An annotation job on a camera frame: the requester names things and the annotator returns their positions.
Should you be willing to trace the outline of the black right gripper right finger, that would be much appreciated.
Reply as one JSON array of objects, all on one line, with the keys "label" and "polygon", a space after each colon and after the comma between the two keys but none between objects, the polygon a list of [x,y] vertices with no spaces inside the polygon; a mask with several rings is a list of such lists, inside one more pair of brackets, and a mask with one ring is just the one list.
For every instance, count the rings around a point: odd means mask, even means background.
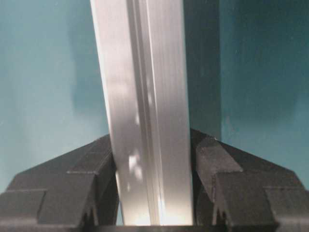
[{"label": "black right gripper right finger", "polygon": [[306,232],[309,192],[295,172],[191,131],[196,224],[220,232]]}]

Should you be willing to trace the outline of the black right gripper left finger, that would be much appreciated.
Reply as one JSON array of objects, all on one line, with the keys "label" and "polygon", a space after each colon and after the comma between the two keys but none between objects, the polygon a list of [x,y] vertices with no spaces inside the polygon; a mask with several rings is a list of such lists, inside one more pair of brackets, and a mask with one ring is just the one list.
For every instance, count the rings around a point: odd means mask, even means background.
[{"label": "black right gripper left finger", "polygon": [[84,232],[115,225],[119,196],[110,137],[22,171],[0,195],[3,232]]}]

